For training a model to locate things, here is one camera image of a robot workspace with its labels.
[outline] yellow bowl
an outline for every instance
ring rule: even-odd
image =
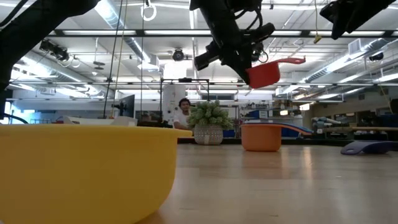
[[[167,198],[177,138],[191,135],[161,128],[2,125],[0,221],[138,222]]]

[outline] man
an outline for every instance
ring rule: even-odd
[[[176,112],[176,114],[174,115],[174,128],[181,130],[190,130],[190,128],[188,127],[188,117],[191,102],[188,99],[184,98],[180,100],[178,106],[181,110]]]

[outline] ceiling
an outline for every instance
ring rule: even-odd
[[[117,12],[120,10],[121,0],[110,0],[115,5]],[[13,4],[18,3],[17,0],[0,0],[0,21],[3,20],[12,10]],[[122,16],[126,15],[126,28],[128,29],[191,29],[193,23],[194,29],[208,29],[206,22],[201,15],[200,11],[195,13],[194,21],[190,20],[190,11],[186,9],[188,0],[152,0],[152,4],[157,5],[157,15],[151,21],[143,21],[141,16],[142,1],[128,1],[126,8],[126,1],[123,1],[121,8]],[[274,0],[275,8],[270,10],[270,1],[263,1],[262,16],[264,23],[271,22],[275,25],[276,29],[282,30],[315,30],[316,26],[320,30],[331,30],[332,24],[324,19],[322,16],[316,16],[316,10],[313,10],[315,5],[314,0]],[[327,2],[317,0],[318,7],[322,7]],[[151,9],[148,9],[146,16],[151,16]],[[396,30],[398,28],[398,11],[395,9],[386,9],[373,17],[370,21],[365,23],[360,30]],[[242,18],[238,19],[238,25],[241,28],[247,27],[255,18],[255,13],[246,13]],[[95,9],[87,12],[82,16],[71,17],[65,22],[60,24],[57,29],[110,29],[107,22],[100,16]],[[140,61],[132,49],[124,43],[122,38],[116,38],[115,56],[112,56],[115,38],[101,37],[98,39],[98,49],[96,50],[96,39],[94,37],[49,37],[53,43],[58,44],[68,49],[71,55],[74,55],[78,60],[75,60],[71,65],[70,62],[62,63],[67,66],[67,69],[83,75],[88,80],[94,82],[104,82],[111,74],[113,80],[119,76],[120,82],[157,82],[160,79],[159,72],[142,72],[139,69]],[[157,55],[159,63],[165,65],[172,62],[170,52],[176,48],[182,48],[183,52],[187,55],[198,55],[205,52],[206,45],[211,42],[209,37],[196,37],[193,41],[191,37],[136,37],[135,40],[142,46],[147,54]],[[306,62],[301,65],[283,64],[280,66],[281,81],[284,83],[299,82],[307,77],[317,68],[325,66],[326,64],[337,60],[342,55],[347,54],[348,44],[354,41],[354,38],[341,38],[332,40],[323,38],[317,44],[314,44],[313,38],[268,38],[264,41],[264,46],[267,46],[266,52],[269,54],[269,61],[287,57],[300,57],[306,58]],[[376,67],[382,63],[396,59],[396,44],[391,44],[388,49],[384,49],[384,59],[377,62],[371,62],[366,59],[359,59],[355,62],[335,70],[332,75],[327,75],[317,82],[322,83],[338,83],[341,79],[351,75],[362,72],[372,67]],[[32,49],[33,52],[46,57],[54,64],[57,62],[45,53],[39,50],[39,44]],[[111,62],[113,58],[113,69],[111,72]],[[104,70],[95,70],[96,65],[94,61],[105,63]],[[180,62],[179,66],[187,69],[187,76],[190,78],[195,77],[193,72],[193,62],[186,60]],[[214,82],[236,82],[239,76],[229,67],[221,66],[219,62],[212,63],[208,68],[201,70],[197,73],[196,78],[208,78]],[[363,75],[355,79],[355,82],[366,82],[371,80],[370,75]],[[263,89],[275,90],[278,86],[269,86]],[[118,89],[140,89],[141,85],[119,85]],[[145,86],[147,89],[156,89],[156,86]],[[247,86],[213,86],[215,89],[237,89]],[[300,88],[299,91],[293,92],[300,94],[303,91],[312,91],[310,88]]]

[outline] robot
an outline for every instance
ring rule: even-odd
[[[0,27],[8,24],[0,31],[0,92],[8,86],[12,66],[21,57],[65,19],[88,12],[99,1],[36,0],[11,21],[27,2],[27,0],[21,0],[9,16],[0,22]],[[334,24],[332,36],[337,39],[344,32],[357,29],[394,1],[337,0],[322,9],[321,16]],[[275,31],[273,24],[263,25],[261,3],[262,0],[190,1],[190,10],[201,11],[213,36],[213,41],[206,47],[207,52],[195,58],[198,70],[204,69],[215,60],[220,60],[222,65],[231,67],[246,84],[250,84],[248,70],[252,68],[252,58],[258,56],[253,54],[258,54],[259,49],[262,48],[261,42]],[[257,16],[249,27],[240,29],[236,19],[246,12],[255,12]],[[259,26],[252,29],[257,21],[259,21]]]

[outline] security camera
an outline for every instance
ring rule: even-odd
[[[173,60],[175,62],[181,62],[184,60],[184,53],[182,52],[182,49],[175,49],[173,53]]]

